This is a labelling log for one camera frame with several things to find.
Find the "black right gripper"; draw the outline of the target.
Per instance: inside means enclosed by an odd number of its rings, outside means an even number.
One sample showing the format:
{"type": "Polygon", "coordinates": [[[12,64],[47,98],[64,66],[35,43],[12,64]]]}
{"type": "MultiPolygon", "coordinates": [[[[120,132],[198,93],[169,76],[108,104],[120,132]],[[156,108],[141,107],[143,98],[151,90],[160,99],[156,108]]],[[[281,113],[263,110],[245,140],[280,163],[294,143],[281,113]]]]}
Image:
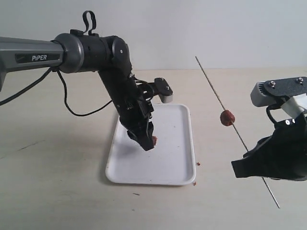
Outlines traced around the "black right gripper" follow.
{"type": "Polygon", "coordinates": [[[278,122],[272,135],[260,139],[243,158],[232,161],[237,178],[307,179],[307,118],[278,122]]]}

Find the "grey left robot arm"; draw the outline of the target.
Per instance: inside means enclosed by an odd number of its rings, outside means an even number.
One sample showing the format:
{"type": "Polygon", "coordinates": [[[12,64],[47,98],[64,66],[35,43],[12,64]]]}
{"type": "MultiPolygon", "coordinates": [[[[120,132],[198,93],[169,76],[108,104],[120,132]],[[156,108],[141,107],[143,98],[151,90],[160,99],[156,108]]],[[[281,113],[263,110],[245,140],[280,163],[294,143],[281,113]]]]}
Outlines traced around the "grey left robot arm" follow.
{"type": "Polygon", "coordinates": [[[152,106],[132,75],[130,52],[115,35],[59,34],[52,41],[1,37],[0,77],[9,72],[50,68],[63,73],[98,72],[128,136],[145,151],[154,148],[152,106]]]}

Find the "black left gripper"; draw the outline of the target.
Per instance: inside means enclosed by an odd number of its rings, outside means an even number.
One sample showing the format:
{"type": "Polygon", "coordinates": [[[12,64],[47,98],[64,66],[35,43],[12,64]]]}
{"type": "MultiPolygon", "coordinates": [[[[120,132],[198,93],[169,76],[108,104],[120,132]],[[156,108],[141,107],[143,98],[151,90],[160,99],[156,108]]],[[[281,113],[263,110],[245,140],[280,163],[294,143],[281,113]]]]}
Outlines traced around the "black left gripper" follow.
{"type": "Polygon", "coordinates": [[[127,129],[129,138],[137,142],[144,151],[153,149],[154,127],[149,122],[152,109],[143,90],[119,88],[118,93],[120,122],[127,129]]]}

